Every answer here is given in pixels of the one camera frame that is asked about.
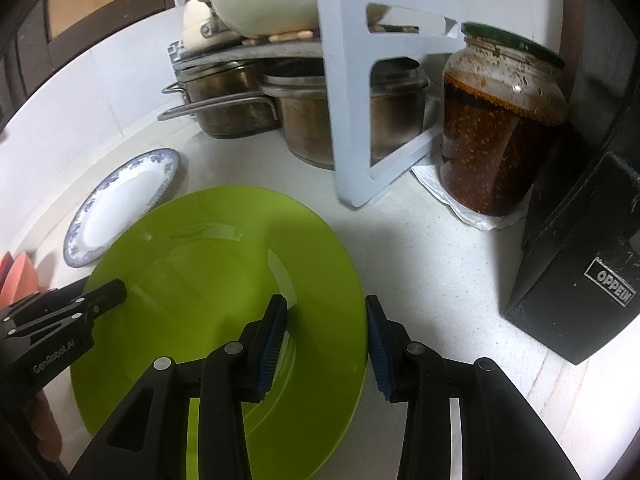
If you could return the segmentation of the left hand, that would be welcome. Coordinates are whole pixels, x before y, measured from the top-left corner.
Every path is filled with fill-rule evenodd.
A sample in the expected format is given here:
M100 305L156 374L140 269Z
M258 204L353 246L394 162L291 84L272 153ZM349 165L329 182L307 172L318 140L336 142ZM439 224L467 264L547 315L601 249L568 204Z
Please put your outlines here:
M43 391L35 394L24 406L29 427L37 439L40 455L48 462L56 462L62 452L62 436L58 429L50 404Z

